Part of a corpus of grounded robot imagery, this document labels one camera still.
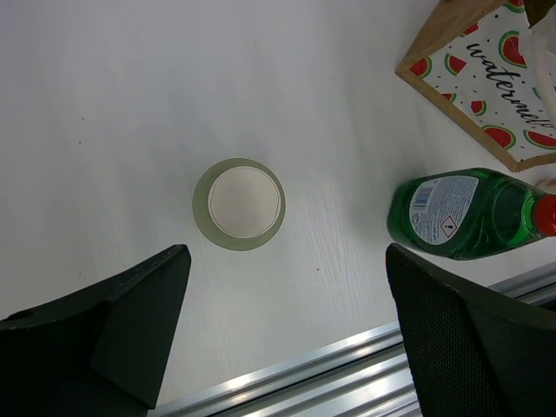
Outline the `dark sauce bottle red cap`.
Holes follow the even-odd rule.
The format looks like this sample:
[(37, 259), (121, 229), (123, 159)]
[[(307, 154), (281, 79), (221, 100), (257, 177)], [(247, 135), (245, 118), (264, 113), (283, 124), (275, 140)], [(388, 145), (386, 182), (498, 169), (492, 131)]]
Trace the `dark sauce bottle red cap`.
[(486, 168), (422, 176), (394, 192), (387, 230), (399, 244), (471, 261), (555, 235), (555, 197)]

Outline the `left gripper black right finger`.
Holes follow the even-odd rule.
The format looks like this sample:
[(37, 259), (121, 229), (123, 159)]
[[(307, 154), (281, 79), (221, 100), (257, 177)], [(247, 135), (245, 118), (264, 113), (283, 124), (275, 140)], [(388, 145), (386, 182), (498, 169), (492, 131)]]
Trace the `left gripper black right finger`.
[(387, 280), (425, 416), (553, 416), (555, 313), (392, 244)]

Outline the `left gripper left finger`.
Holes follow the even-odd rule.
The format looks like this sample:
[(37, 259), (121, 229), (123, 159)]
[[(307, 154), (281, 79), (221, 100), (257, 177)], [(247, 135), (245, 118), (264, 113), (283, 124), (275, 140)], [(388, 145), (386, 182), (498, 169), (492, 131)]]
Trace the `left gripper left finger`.
[(187, 246), (1, 321), (3, 416), (145, 416), (188, 285)]

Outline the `white jar with lid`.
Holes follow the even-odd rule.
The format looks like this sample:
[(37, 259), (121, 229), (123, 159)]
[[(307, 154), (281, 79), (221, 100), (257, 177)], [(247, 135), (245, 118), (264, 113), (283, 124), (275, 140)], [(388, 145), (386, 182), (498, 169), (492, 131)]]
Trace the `white jar with lid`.
[(206, 170), (192, 198), (195, 224), (220, 248), (249, 251), (280, 230), (286, 196), (277, 176), (263, 164), (231, 158)]

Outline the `burlap canvas bag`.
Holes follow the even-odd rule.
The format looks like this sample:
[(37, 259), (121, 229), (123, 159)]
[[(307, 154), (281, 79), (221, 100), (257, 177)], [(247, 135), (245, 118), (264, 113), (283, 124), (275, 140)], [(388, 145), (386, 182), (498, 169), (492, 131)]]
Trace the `burlap canvas bag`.
[(553, 1), (440, 1), (396, 68), (512, 172), (555, 161)]

